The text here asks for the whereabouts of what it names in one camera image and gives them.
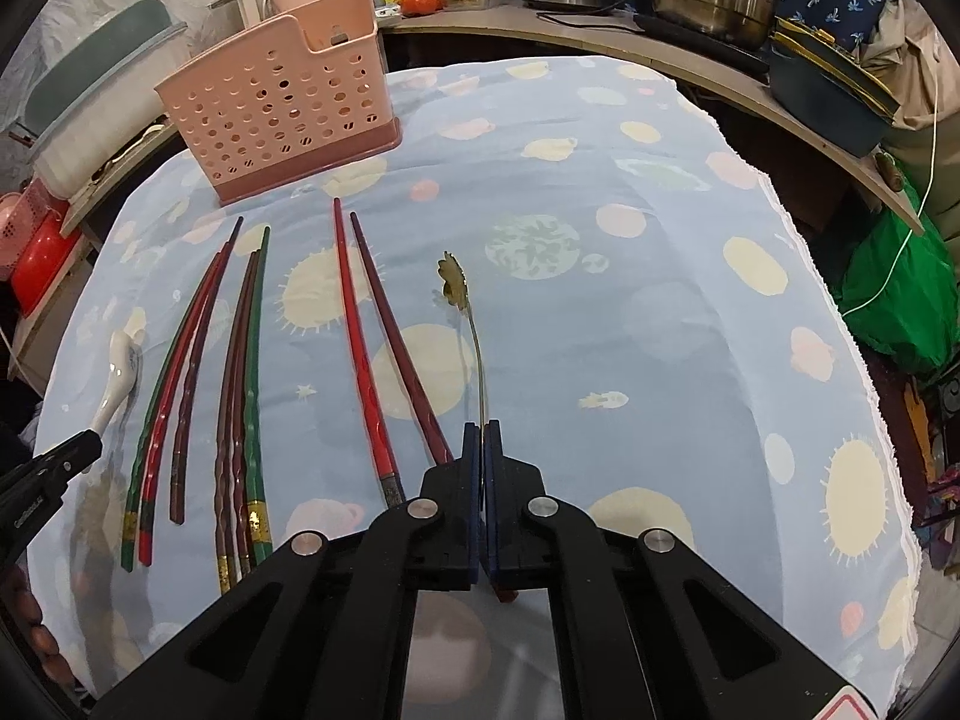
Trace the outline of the person's hand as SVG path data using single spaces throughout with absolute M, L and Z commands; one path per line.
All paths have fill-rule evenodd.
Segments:
M 75 686 L 75 674 L 60 652 L 59 642 L 44 624 L 43 610 L 29 589 L 28 578 L 20 566 L 13 566 L 3 574 L 2 600 L 13 616 L 14 625 L 26 637 L 32 650 L 39 656 L 44 673 L 64 689 Z

